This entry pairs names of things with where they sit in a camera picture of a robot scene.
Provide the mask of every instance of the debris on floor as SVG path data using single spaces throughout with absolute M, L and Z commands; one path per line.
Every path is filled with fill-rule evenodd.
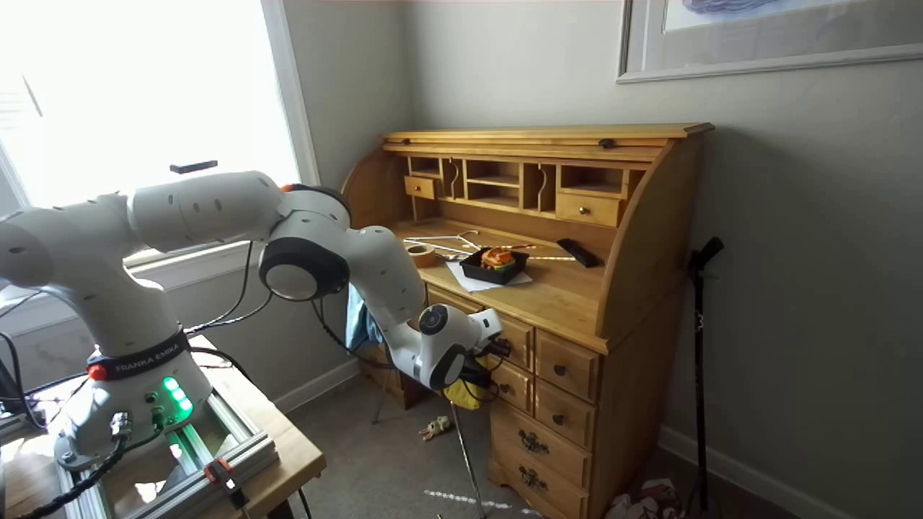
M 455 423 L 446 414 L 435 414 L 423 430 L 419 430 L 420 442 L 450 431 Z
M 685 519 L 685 514 L 668 478 L 649 478 L 634 495 L 615 495 L 605 519 Z

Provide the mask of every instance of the framed picture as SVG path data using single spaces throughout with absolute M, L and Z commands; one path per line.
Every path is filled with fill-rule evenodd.
M 923 57 L 921 0 L 621 0 L 618 80 Z

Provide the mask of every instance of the drawer knob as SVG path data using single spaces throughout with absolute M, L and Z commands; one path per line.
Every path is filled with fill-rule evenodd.
M 522 467 L 522 465 L 518 465 L 518 476 L 522 476 L 522 480 L 524 480 L 528 486 L 547 486 L 547 485 L 538 478 L 535 469 L 528 469 L 528 467 Z
M 528 452 L 543 452 L 543 450 L 547 450 L 547 444 L 543 444 L 535 431 L 518 430 L 518 442 L 522 442 L 522 447 L 524 447 Z

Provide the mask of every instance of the gray carpet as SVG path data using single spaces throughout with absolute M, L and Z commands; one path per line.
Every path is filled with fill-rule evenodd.
M 365 378 L 355 378 L 296 410 L 292 420 L 326 456 L 323 476 L 302 493 L 312 519 L 476 519 L 482 515 L 476 491 L 491 519 L 535 515 L 517 493 L 486 478 L 486 414 L 458 410 L 476 485 L 463 469 L 455 431 L 419 442 L 419 430 L 435 414 L 450 414 L 440 398 L 401 410 L 393 395 Z M 694 467 L 668 452 L 654 452 L 647 478 L 668 478 L 680 495 L 688 495 Z M 292 504 L 293 515 L 308 515 L 299 499 L 292 499 Z M 789 519 L 789 514 L 719 478 L 709 480 L 706 515 Z

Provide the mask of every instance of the white baseboard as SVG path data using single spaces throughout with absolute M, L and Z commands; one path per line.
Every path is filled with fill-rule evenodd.
M 698 465 L 698 444 L 694 439 L 672 430 L 672 426 L 661 426 L 661 450 L 685 459 L 688 465 Z M 814 499 L 768 472 L 759 472 L 750 465 L 742 465 L 736 459 L 729 459 L 727 452 L 719 450 L 706 450 L 706 467 L 711 476 L 752 493 L 762 495 L 768 502 L 772 502 L 775 506 L 785 506 L 795 515 L 811 515 L 811 519 L 850 519 L 850 514 L 835 511 L 830 504 L 825 504 L 821 499 Z
M 321 395 L 336 390 L 341 382 L 352 380 L 360 374 L 360 367 L 358 359 L 348 359 L 348 364 L 341 364 L 329 372 L 323 372 L 321 378 L 312 378 L 299 385 L 293 385 L 292 393 L 274 398 L 274 404 L 282 410 L 282 413 L 293 413 L 312 401 L 318 401 Z

